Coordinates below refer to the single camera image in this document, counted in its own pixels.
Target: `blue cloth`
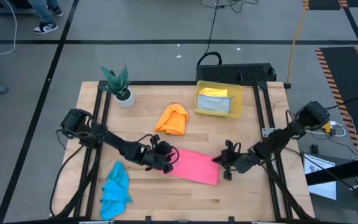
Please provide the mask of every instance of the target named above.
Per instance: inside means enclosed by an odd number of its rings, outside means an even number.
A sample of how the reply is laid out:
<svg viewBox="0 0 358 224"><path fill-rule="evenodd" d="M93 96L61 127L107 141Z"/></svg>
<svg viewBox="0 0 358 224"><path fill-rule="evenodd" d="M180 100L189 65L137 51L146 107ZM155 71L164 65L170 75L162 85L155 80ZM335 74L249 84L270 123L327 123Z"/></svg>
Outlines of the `blue cloth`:
<svg viewBox="0 0 358 224"><path fill-rule="evenodd" d="M117 161L102 187L100 217L104 220L110 220L125 211L125 204L132 202L128 187L128 174L122 162Z"/></svg>

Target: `wooden tabletop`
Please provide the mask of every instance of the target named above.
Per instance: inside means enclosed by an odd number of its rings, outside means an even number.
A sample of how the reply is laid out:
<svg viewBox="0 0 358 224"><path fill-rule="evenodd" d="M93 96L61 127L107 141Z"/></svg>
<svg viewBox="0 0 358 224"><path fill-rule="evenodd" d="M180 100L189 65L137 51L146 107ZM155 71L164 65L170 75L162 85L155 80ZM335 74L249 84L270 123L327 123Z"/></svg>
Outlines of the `wooden tabletop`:
<svg viewBox="0 0 358 224"><path fill-rule="evenodd" d="M98 82L83 82L77 108L93 111L97 86ZM168 105L174 103L181 104L188 112L185 135L158 134L162 141L175 147L216 157L225 148L227 139L241 142L243 150L261 140L255 96L251 86L243 86L242 115L237 119L196 114L193 109L195 86L134 85L130 88L135 96L135 104L123 109L112 96L107 119L109 130L127 141L136 141L145 134L156 133L154 126L159 117ZM284 128L288 102L283 83L268 83L268 92L276 127ZM260 97L262 107L265 108L261 91ZM103 113L103 101L104 95L99 122ZM268 126L265 109L264 118ZM69 140L64 160L78 147L78 139ZM298 150L295 140L291 140L288 147ZM55 213L62 210L78 188L84 154L85 150L80 151L60 175L53 201ZM106 144L103 144L102 149L92 219L101 219L101 187L117 160L123 162L129 175L129 194L133 202L127 203L126 211L115 220L144 220L145 216L151 216L152 220L227 221L228 216L234 216L236 221L274 221L267 174L259 166L251 168L245 174L233 172L232 181L223 179L221 169L218 185L212 186L163 175L156 170L146 172L145 166L125 160L118 150ZM282 160L289 191L304 210L314 216L300 156L284 150ZM281 214L285 217L282 194L278 188L277 193ZM81 214L85 214L87 199L88 191L83 197Z"/></svg>

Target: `black and white shoe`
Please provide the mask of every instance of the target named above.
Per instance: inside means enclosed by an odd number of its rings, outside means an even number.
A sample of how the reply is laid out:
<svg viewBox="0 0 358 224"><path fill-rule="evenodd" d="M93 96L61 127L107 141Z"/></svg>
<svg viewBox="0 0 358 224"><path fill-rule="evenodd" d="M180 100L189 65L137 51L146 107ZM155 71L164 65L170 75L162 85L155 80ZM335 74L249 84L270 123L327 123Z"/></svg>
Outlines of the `black and white shoe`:
<svg viewBox="0 0 358 224"><path fill-rule="evenodd" d="M57 30L58 28L59 27L55 22L51 22L51 23L40 22L40 25L34 28L34 32L36 34L47 34L49 32Z"/></svg>
<svg viewBox="0 0 358 224"><path fill-rule="evenodd" d="M62 17L64 15L64 12L59 7L57 7L56 9L49 9L49 11L57 17Z"/></svg>

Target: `yellow container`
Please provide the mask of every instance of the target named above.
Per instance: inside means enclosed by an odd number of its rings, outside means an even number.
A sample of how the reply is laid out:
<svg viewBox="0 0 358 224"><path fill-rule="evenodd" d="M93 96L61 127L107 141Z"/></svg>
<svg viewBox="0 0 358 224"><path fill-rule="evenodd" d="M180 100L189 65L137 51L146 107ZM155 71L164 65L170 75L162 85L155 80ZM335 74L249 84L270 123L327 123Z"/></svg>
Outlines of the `yellow container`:
<svg viewBox="0 0 358 224"><path fill-rule="evenodd" d="M231 98L229 113L220 113L220 112L216 112L216 111L197 109L198 93L203 88L216 88L216 89L227 90L227 97ZM225 118L238 118L238 117L240 117L240 115L242 113L242 86L226 84L226 83L198 81L197 88L196 88L196 99L194 102L194 110L196 111L196 113L199 113L199 114L222 116Z"/></svg>

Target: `concrete floor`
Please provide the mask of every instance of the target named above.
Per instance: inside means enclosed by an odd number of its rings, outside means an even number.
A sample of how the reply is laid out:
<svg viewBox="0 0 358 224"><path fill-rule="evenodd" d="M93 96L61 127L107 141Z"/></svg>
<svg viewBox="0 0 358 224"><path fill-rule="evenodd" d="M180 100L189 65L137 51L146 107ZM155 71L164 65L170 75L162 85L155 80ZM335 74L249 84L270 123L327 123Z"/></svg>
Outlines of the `concrete floor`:
<svg viewBox="0 0 358 224"><path fill-rule="evenodd" d="M18 17L18 40L59 40L74 0L61 0L66 12L56 21L60 29L47 35L35 35L35 16ZM212 5L214 1L204 0ZM226 40L292 40L301 15L301 1L261 0L258 5L245 4L235 14L229 8L216 16L213 39ZM358 8L351 8L358 26ZM196 0L79 0L67 40L193 40L207 39L213 9ZM13 19L0 16L0 40L12 39ZM357 40L344 11L308 11L300 40ZM0 51L11 44L0 44ZM292 111L310 100L323 106L334 105L323 71L315 55L317 47L330 45L297 45L288 101ZM45 77L50 70L57 45L18 44L16 51L0 56L0 84L10 92L0 95L0 204L29 124L31 122ZM224 63L270 62L285 81L288 70L288 44L239 45L214 44ZM75 107L83 81L104 79L101 65L110 68L128 67L131 80L194 80L198 59L206 44L66 44L60 55L29 153L17 183L5 222L35 220L48 217L48 201L56 173L62 163L63 149L55 130L70 108ZM205 64L215 64L214 58ZM339 112L331 111L339 120ZM336 139L352 146L350 138ZM348 159L351 153L330 141L315 140L307 135L299 140L300 148L311 144L327 156ZM326 221L357 223L354 211L329 208L313 197L314 211Z"/></svg>

